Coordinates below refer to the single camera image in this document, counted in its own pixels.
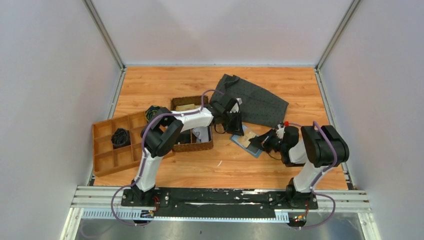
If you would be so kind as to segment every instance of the black rolled cable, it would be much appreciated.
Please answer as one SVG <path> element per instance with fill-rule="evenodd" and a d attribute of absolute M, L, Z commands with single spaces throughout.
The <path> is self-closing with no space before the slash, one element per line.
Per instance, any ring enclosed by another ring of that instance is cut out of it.
<path fill-rule="evenodd" d="M 110 139 L 113 145 L 113 149 L 119 149 L 131 144 L 130 131 L 124 128 L 118 128 Z"/>

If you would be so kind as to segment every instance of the gray cloth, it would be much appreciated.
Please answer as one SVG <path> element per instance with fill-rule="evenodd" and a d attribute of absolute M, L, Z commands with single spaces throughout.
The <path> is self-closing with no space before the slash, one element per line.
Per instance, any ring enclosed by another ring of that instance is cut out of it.
<path fill-rule="evenodd" d="M 235 75 L 224 74 L 216 90 L 232 98 L 241 98 L 241 120 L 246 123 L 275 128 L 284 120 L 289 105 L 270 91 Z M 220 93 L 214 92 L 211 101 L 218 101 L 221 97 Z"/>

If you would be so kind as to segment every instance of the wooden floor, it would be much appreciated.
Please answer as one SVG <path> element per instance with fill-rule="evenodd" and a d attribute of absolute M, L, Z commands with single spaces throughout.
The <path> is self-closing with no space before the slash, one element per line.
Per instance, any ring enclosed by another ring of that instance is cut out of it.
<path fill-rule="evenodd" d="M 237 75 L 289 102 L 285 121 L 312 125 L 316 120 L 320 125 L 328 124 L 313 68 L 299 67 L 129 67 L 114 117 L 144 111 L 151 105 L 169 108 L 171 98 L 196 96 L 214 89 L 223 74 Z M 257 134 L 270 129 L 245 124 Z M 230 141 L 229 134 L 214 134 L 213 145 L 211 150 L 178 152 L 164 159 L 156 186 L 284 189 L 301 170 L 285 167 L 264 153 L 254 158 Z M 127 185 L 137 170 L 135 167 L 98 177 L 94 185 Z M 317 188 L 347 189 L 341 167 L 330 171 Z"/>

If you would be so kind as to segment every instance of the wooden compartment tray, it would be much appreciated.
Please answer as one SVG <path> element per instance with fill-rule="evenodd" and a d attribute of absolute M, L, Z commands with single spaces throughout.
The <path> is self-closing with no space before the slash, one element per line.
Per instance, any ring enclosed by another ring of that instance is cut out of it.
<path fill-rule="evenodd" d="M 93 172 L 102 177 L 138 167 L 142 159 L 141 132 L 147 120 L 144 111 L 115 117 L 92 125 Z M 118 128 L 129 131 L 131 144 L 114 149 L 111 137 Z M 175 155 L 173 151 L 163 158 Z"/>

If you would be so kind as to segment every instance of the gray floor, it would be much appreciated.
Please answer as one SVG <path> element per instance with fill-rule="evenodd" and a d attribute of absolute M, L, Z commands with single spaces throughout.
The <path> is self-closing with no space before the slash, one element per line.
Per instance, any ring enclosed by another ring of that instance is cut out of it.
<path fill-rule="evenodd" d="M 308 224 L 319 223 L 323 216 L 315 212 L 308 215 Z M 87 236 L 98 235 L 113 225 L 104 234 L 96 238 L 85 238 L 80 233 L 77 240 L 363 240 L 362 229 L 356 213 L 336 213 L 326 224 L 301 231 L 287 228 L 279 223 L 235 223 L 235 222 L 189 222 L 154 221 L 147 226 L 131 227 L 115 220 L 85 220 L 83 231 Z"/>

